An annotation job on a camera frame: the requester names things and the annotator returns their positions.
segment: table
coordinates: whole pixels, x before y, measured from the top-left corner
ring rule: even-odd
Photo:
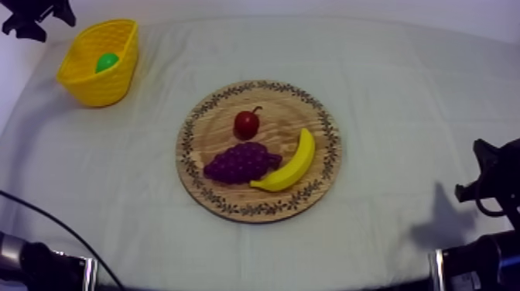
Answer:
[[[520,50],[442,30],[356,19],[256,18],[140,29],[128,96],[82,108],[56,83],[52,46],[0,139],[0,188],[66,221],[128,286],[319,290],[424,276],[426,254],[507,227],[457,203],[477,178],[472,142],[520,133]],[[207,94],[240,80],[289,82],[340,126],[332,190],[275,224],[199,206],[175,167],[176,135]],[[0,200],[3,231],[71,255],[81,245]],[[101,273],[104,281],[107,276]]]

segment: green ball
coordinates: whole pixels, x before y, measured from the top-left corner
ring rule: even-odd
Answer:
[[[119,56],[115,53],[105,53],[97,60],[96,73],[107,70],[119,61]]]

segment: yellow banana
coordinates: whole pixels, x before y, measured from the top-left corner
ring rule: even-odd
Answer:
[[[299,134],[299,145],[293,158],[282,168],[270,173],[265,179],[251,181],[250,187],[277,192],[292,186],[307,172],[313,162],[316,142],[307,128]]]

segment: plastic basket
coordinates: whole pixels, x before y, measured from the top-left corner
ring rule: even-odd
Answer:
[[[82,104],[108,106],[128,91],[138,57],[137,23],[114,19],[84,30],[74,40],[57,74],[57,80]],[[95,73],[99,57],[116,53],[119,61]]]

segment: purple grapes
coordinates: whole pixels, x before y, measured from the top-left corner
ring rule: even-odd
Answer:
[[[217,154],[204,167],[204,175],[222,183],[241,184],[260,180],[269,168],[278,169],[282,157],[267,152],[265,145],[246,142]]]

